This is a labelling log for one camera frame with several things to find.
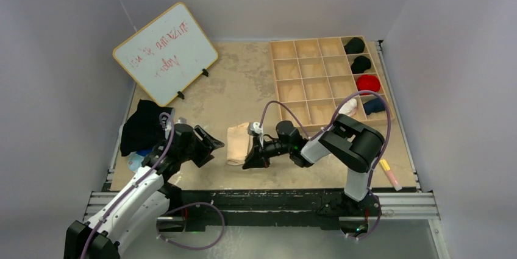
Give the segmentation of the cream beige underwear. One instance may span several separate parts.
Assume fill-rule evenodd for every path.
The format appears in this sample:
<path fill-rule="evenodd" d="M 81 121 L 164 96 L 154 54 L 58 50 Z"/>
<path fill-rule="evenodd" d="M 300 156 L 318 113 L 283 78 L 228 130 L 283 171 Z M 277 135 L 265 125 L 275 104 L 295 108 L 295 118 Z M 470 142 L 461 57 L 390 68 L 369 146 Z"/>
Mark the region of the cream beige underwear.
<path fill-rule="evenodd" d="M 250 123 L 230 127 L 227 130 L 227 164 L 240 166 L 252 147 L 252 136 L 248 133 Z"/>

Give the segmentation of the white whiteboard yellow frame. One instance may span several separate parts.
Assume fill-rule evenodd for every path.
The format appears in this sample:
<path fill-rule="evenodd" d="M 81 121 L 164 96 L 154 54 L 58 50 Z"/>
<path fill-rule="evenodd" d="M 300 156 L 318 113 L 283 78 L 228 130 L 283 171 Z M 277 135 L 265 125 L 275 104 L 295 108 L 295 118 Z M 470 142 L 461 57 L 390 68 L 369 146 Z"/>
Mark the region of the white whiteboard yellow frame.
<path fill-rule="evenodd" d="M 214 45 L 182 2 L 118 45 L 112 55 L 162 107 L 218 59 Z"/>

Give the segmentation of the white underwear pink trim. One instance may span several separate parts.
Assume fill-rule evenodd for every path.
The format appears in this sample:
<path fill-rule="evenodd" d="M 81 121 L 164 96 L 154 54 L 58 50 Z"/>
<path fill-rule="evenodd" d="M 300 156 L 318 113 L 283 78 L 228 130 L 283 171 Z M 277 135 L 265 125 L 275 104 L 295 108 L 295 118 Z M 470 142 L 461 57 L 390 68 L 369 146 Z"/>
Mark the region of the white underwear pink trim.
<path fill-rule="evenodd" d="M 338 113 L 341 115 L 346 115 L 352 117 L 357 112 L 357 100 L 355 98 L 347 101 L 343 106 L 338 110 Z"/>

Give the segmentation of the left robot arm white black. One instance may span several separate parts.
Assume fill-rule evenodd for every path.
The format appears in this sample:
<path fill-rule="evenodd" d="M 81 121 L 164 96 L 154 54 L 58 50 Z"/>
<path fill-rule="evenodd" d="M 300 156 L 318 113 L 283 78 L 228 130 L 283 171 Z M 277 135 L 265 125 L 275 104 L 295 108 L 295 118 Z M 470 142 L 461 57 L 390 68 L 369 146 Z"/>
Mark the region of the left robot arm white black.
<path fill-rule="evenodd" d="M 145 156 L 124 188 L 87 221 L 74 221 L 65 236 L 65 258 L 120 258 L 129 244 L 160 216 L 188 218 L 182 190 L 169 183 L 181 164 L 197 167 L 213 159 L 224 143 L 201 126 L 177 123 Z"/>

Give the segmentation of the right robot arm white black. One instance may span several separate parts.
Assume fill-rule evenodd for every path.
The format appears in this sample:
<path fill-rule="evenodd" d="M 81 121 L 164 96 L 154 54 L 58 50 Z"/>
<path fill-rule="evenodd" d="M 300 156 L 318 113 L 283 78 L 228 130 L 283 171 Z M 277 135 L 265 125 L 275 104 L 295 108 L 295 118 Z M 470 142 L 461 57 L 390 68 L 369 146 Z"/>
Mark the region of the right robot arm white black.
<path fill-rule="evenodd" d="M 384 137 L 377 130 L 339 114 L 330 129 L 314 140 L 304 138 L 289 120 L 277 123 L 277 137 L 270 141 L 264 140 L 264 133 L 257 122 L 249 126 L 248 133 L 252 137 L 252 146 L 243 169 L 268 168 L 270 158 L 285 154 L 298 167 L 308 168 L 333 155 L 348 167 L 342 198 L 344 210 L 356 215 L 366 207 L 369 173 L 385 144 Z"/>

